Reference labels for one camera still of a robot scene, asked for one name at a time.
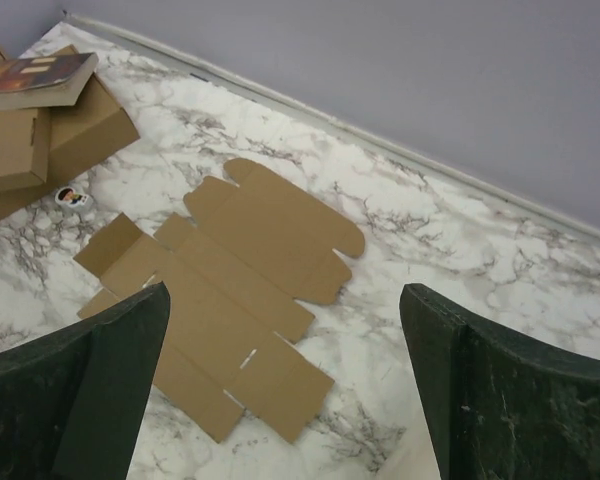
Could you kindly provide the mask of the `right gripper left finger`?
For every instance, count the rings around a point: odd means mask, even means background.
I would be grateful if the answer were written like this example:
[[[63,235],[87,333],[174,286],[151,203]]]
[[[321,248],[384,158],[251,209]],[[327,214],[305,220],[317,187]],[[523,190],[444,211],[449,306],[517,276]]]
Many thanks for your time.
[[[0,352],[0,479],[126,478],[170,305],[158,283]]]

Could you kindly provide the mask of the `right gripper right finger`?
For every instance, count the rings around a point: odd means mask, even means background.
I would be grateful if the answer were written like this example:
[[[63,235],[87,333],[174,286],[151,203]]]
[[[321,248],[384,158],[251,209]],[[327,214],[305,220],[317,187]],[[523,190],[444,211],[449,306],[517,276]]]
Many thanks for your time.
[[[600,479],[600,360],[404,286],[402,329],[443,479]]]

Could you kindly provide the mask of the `large bottom cardboard box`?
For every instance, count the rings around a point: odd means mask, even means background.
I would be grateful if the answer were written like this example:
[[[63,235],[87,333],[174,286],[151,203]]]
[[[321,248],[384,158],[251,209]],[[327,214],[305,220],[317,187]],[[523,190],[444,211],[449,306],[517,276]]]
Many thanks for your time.
[[[72,46],[55,54],[79,52]],[[14,60],[0,48],[0,61]],[[43,107],[51,135],[46,182],[0,193],[0,221],[50,194],[139,138],[130,116],[94,71],[73,106]]]

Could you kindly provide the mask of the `paperback book dark cover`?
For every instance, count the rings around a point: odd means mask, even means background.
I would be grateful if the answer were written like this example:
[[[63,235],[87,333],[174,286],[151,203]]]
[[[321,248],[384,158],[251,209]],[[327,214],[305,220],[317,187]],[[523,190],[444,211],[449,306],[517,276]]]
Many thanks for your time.
[[[98,61],[96,53],[0,61],[0,111],[75,105]]]

